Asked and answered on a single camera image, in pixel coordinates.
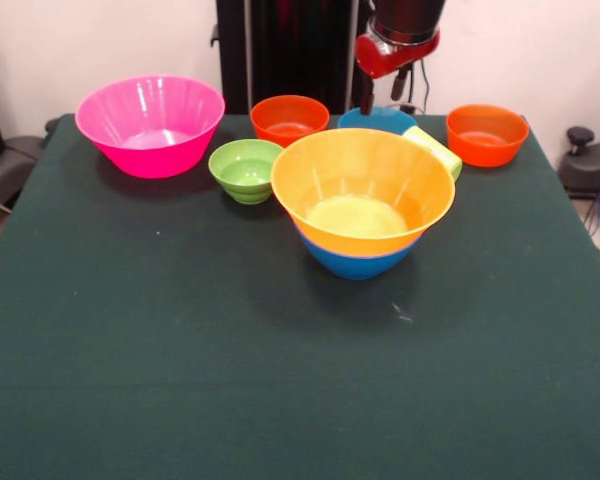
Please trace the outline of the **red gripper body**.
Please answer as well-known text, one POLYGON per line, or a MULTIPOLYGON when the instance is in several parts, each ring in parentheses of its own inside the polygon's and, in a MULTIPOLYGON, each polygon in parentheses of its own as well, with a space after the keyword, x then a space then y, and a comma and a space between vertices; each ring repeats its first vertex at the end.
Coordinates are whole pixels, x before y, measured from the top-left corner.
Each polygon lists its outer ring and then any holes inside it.
POLYGON ((354 54, 360 70, 372 79, 378 79, 425 58, 438 44, 438 31, 430 40, 415 45, 390 44, 374 33, 366 33, 356 39, 354 54))

